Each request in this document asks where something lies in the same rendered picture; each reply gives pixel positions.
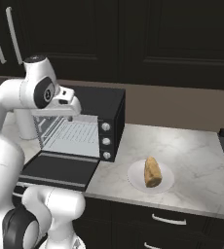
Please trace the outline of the black toaster oven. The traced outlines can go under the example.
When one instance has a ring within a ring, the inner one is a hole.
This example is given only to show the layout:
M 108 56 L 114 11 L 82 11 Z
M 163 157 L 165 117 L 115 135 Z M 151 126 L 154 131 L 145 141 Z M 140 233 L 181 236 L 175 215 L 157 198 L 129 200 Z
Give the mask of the black toaster oven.
M 97 87 L 71 86 L 71 88 L 75 90 L 75 95 L 81 102 L 82 112 L 80 115 L 97 116 L 99 139 L 98 159 L 114 161 L 125 127 L 126 91 L 124 89 Z M 58 117 L 34 117 L 41 149 L 41 135 L 57 118 Z M 104 131 L 101 128 L 103 123 L 111 124 L 111 129 Z M 111 144 L 107 146 L 103 145 L 103 138 L 109 138 Z M 109 160 L 106 160 L 103 157 L 104 152 L 109 152 L 111 154 Z

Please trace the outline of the brown baguette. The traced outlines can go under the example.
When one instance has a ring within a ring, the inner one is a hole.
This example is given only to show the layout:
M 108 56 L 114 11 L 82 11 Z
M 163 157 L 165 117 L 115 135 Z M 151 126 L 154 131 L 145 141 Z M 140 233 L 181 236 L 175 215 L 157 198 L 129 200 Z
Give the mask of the brown baguette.
M 147 188 L 154 188 L 161 184 L 163 179 L 159 164 L 153 157 L 149 157 L 144 165 L 144 181 Z

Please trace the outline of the black toaster oven door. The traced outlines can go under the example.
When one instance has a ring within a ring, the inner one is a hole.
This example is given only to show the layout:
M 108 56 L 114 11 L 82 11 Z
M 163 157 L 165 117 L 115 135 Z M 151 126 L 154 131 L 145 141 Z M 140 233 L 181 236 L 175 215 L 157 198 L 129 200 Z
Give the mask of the black toaster oven door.
M 19 181 L 84 192 L 98 164 L 98 158 L 40 151 L 25 164 Z

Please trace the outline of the dark drawer front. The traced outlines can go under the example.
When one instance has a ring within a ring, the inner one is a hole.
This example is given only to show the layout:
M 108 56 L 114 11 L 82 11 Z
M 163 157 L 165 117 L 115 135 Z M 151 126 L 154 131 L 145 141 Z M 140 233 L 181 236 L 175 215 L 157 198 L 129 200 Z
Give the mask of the dark drawer front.
M 117 225 L 113 229 L 113 249 L 146 249 L 144 242 L 162 249 L 223 249 L 224 243 L 185 233 Z
M 168 230 L 207 233 L 211 219 L 206 216 L 176 212 L 141 205 L 134 205 L 121 202 L 113 202 L 112 217 L 119 223 L 136 225 L 142 227 L 160 227 Z M 186 219 L 186 226 L 171 225 L 152 219 L 152 214 L 158 217 L 181 221 Z

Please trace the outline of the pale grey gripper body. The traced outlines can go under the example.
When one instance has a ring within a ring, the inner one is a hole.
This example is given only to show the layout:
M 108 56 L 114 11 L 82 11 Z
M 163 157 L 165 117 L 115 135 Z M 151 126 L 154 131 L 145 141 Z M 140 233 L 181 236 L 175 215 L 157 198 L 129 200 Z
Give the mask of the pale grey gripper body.
M 44 109 L 32 109 L 35 117 L 75 117 L 81 114 L 82 107 L 79 99 L 74 96 L 70 102 L 65 99 L 53 99 Z

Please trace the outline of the white round plate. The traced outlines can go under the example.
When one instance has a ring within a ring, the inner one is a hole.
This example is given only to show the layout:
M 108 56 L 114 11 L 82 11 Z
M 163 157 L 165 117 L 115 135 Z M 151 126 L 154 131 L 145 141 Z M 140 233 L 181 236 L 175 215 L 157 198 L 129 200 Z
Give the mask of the white round plate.
M 162 173 L 162 182 L 153 188 L 147 188 L 144 180 L 145 160 L 134 162 L 128 170 L 129 182 L 139 191 L 150 195 L 161 194 L 168 191 L 174 184 L 174 174 L 171 169 L 159 161 L 159 167 Z

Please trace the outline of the grey toaster oven rack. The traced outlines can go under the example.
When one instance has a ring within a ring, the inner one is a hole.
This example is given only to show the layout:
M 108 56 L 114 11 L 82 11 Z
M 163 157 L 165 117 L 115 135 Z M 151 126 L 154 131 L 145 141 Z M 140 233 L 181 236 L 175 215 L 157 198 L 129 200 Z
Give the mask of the grey toaster oven rack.
M 40 139 L 44 151 L 99 157 L 97 116 L 80 115 L 72 121 L 58 117 Z

